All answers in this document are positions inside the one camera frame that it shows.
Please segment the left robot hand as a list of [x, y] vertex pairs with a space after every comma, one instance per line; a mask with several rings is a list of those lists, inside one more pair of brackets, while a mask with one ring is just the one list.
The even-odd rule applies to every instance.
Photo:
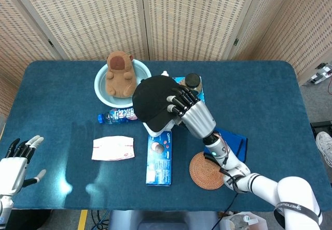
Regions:
[[13, 196], [24, 187], [36, 184], [45, 176], [43, 169], [33, 178], [26, 179], [29, 163], [44, 137], [36, 135], [27, 141], [15, 139], [1, 159], [1, 196]]

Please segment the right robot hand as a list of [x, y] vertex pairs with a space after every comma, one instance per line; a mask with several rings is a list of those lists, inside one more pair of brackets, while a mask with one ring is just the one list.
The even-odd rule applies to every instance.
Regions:
[[167, 111], [180, 119], [190, 133], [198, 139], [212, 135], [216, 122], [205, 103], [189, 88], [176, 84], [174, 95], [167, 97]]

